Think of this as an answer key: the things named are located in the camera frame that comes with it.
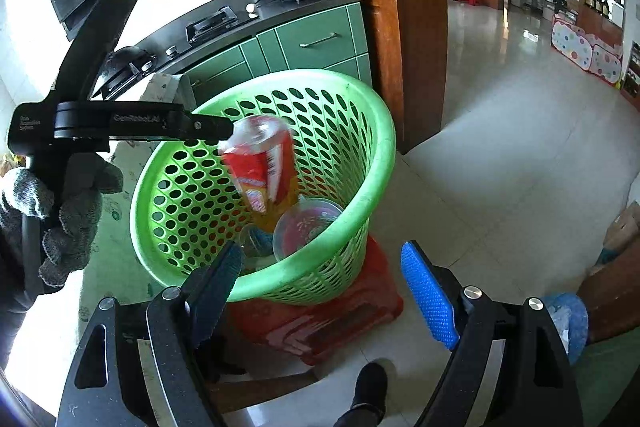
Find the left hand in grey glove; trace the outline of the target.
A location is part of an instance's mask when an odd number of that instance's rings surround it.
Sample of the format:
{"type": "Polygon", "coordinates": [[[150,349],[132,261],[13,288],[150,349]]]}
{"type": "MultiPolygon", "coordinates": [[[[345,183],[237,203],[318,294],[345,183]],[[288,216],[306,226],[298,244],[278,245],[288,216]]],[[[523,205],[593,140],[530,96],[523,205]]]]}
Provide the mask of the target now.
{"type": "Polygon", "coordinates": [[[119,193],[123,185],[120,169],[96,153],[70,158],[61,196],[24,167],[7,171],[1,178],[1,272],[18,288],[27,275],[52,288],[64,286],[70,273],[90,261],[103,197],[119,193]],[[41,223],[36,239],[43,258],[31,270],[23,253],[24,218],[41,223]]]}

